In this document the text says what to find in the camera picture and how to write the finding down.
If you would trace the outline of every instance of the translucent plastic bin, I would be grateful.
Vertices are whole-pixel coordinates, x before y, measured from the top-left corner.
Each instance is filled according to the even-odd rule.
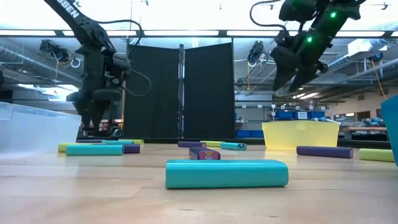
[[[262,124],[267,149],[296,150],[297,146],[336,147],[339,125],[319,121],[276,121]]]
[[[0,102],[0,153],[57,151],[75,142],[81,117]]]

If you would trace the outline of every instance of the wooden table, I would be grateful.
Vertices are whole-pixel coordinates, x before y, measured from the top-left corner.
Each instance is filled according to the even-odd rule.
[[[352,135],[356,131],[380,131],[382,134],[387,134],[387,128],[383,127],[344,127],[341,128],[340,131],[344,132],[345,139],[352,139]]]
[[[0,155],[0,223],[396,223],[398,168],[391,162],[297,156],[294,151],[222,150],[223,159],[278,159],[282,188],[166,190],[176,145],[141,154],[68,157],[55,150]]]

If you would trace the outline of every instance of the blue bin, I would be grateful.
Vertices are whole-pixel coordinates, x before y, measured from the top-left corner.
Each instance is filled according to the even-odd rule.
[[[251,132],[248,130],[236,130],[236,137],[237,138],[250,138]]]
[[[264,133],[262,132],[262,130],[251,131],[251,137],[252,138],[263,138],[264,137]]]
[[[391,149],[398,166],[398,96],[392,97],[381,104],[381,113],[386,123]]]
[[[324,111],[309,111],[308,112],[308,118],[309,119],[312,119],[312,118],[323,118],[323,117],[326,117]]]
[[[275,114],[275,118],[281,119],[281,120],[293,119],[294,112],[293,111],[277,111]]]

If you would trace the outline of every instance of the wall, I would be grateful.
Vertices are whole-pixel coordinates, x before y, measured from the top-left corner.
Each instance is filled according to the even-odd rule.
[[[398,88],[387,88],[389,94],[387,98],[391,98],[398,94]],[[365,99],[358,101],[358,97],[341,99],[346,103],[338,103],[337,105],[329,105],[333,110],[333,114],[346,114],[353,112],[370,111],[371,117],[376,117],[376,110],[381,108],[381,103],[386,99],[378,93],[365,93]]]

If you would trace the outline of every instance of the teal foam block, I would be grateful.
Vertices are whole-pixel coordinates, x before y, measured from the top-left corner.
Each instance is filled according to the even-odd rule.
[[[134,144],[134,141],[113,141],[113,140],[104,140],[103,144]]]
[[[116,144],[70,145],[66,153],[67,156],[121,156],[124,149]]]
[[[286,164],[263,160],[169,160],[166,188],[283,187],[289,181]]]
[[[222,142],[220,148],[242,151],[247,149],[247,145],[245,143]]]
[[[381,104],[381,113],[387,127],[392,154],[398,167],[398,96],[389,98]]]

